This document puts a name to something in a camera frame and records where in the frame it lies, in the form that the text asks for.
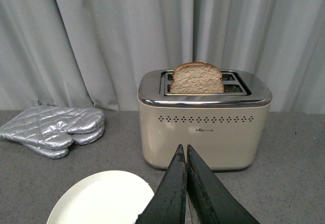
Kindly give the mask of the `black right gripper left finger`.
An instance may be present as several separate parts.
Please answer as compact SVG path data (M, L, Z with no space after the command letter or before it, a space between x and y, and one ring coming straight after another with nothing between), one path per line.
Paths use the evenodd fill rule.
M185 223L187 165L179 145L156 190L136 223Z

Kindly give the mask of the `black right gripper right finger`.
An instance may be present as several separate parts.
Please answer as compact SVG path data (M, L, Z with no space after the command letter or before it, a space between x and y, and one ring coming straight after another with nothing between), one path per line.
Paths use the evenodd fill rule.
M191 145L187 146L187 192L200 223L258 223Z

